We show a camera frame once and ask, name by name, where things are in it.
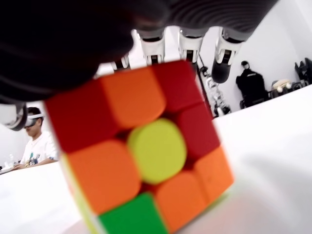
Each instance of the robotic hand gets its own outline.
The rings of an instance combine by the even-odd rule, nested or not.
[[[26,122],[25,102],[49,98],[92,79],[98,66],[129,67],[125,56],[136,29],[147,64],[165,57],[164,29],[180,27],[182,59],[196,63],[203,37],[220,26],[212,78],[227,80],[242,43],[277,0],[55,0],[44,6],[20,1],[1,6],[0,123],[19,130]]]

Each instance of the black robotic palm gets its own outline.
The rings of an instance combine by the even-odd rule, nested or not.
[[[222,26],[245,41],[277,0],[24,0],[0,6],[0,103],[45,99],[77,87],[98,65],[131,49],[132,29],[145,34],[177,25],[192,34]],[[214,79],[227,79],[225,55]]]

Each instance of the green cube tile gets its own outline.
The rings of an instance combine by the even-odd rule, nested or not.
[[[150,193],[143,193],[98,218],[109,234],[168,233]]]

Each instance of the white t-shirt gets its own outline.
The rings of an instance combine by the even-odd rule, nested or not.
[[[26,166],[34,165],[45,159],[58,160],[58,152],[50,132],[42,132],[36,140],[30,140],[25,148],[20,163]]]

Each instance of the water bottle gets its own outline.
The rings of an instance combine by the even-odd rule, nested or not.
[[[14,157],[13,157],[13,154],[10,154],[9,155],[9,158],[8,158],[8,167],[9,168],[12,168],[14,166]]]

